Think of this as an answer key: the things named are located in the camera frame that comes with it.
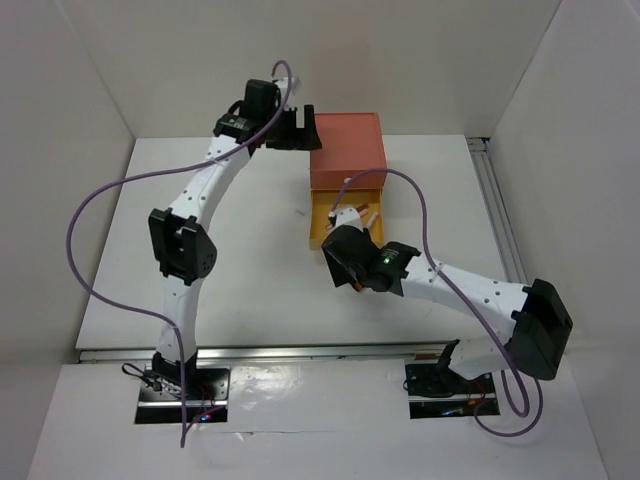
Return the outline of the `yellow drawer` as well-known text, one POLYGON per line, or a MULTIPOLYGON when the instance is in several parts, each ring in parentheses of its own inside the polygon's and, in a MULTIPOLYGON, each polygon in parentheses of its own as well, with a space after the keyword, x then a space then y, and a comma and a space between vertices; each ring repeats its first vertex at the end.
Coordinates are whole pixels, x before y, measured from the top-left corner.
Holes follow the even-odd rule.
MULTIPOLYGON (((382 213, 382 189, 347 190, 338 203, 339 209, 355 208, 368 203, 368 214, 360 216, 361 225, 366 228, 366 223, 374 212, 379 212, 379 217, 371 229, 367 229, 373 242, 382 247, 385 243, 384 220, 382 213)), ((311 250, 318 250, 331 230, 329 213, 338 195, 338 191, 313 190, 311 192, 311 224, 309 234, 309 246, 311 250)))

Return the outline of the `pink makeup stick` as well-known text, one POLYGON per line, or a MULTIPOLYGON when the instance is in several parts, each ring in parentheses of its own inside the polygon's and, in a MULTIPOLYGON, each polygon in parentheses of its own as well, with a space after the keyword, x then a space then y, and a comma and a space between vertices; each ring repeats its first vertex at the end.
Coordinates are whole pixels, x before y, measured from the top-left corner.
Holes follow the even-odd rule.
POLYGON ((379 212, 376 211, 372 213, 366 223, 366 228, 371 229, 378 217, 379 217, 379 212))

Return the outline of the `red lip gloss wand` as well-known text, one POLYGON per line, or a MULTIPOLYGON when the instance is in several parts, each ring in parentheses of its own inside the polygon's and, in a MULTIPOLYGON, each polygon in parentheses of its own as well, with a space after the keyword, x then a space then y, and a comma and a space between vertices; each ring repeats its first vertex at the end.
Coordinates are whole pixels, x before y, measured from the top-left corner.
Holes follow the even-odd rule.
POLYGON ((369 204, 365 203, 357 206, 355 210, 360 216, 365 216, 368 214, 368 208, 369 208, 369 204))

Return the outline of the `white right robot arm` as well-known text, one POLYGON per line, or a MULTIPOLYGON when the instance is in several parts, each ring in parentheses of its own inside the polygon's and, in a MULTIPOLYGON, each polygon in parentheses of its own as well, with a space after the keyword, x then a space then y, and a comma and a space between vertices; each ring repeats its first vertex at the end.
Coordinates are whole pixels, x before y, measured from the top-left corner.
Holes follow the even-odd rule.
POLYGON ((537 380, 555 378, 573 321, 551 283, 506 283, 429 262, 409 245, 379 247, 367 230, 350 225, 332 231, 322 251, 337 287, 427 300, 484 320, 486 336, 455 342, 438 365, 444 390, 457 392, 471 379, 510 368, 537 380))

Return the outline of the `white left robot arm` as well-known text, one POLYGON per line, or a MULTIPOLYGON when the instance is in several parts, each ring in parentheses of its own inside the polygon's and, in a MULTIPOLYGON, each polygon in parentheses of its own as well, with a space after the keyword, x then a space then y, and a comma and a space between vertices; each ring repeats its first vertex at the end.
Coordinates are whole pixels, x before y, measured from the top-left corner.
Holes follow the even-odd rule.
POLYGON ((182 193, 164 210, 148 217, 154 257, 164 278, 161 330, 152 370, 163 389, 176 399, 197 387, 195 322, 204 279, 213 271, 217 248, 208 235, 216 208, 255 150, 314 151, 322 143, 314 108, 297 109, 298 78, 251 79, 243 99, 218 119, 206 165, 197 169, 182 193))

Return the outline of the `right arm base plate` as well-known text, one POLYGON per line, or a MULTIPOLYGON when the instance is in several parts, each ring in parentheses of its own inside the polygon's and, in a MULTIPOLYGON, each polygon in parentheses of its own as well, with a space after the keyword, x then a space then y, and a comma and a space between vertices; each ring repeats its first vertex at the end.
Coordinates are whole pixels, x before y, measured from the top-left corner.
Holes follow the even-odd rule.
POLYGON ((474 380, 439 369, 435 363, 408 363, 402 385, 412 420, 497 416, 500 408, 490 374, 474 380))

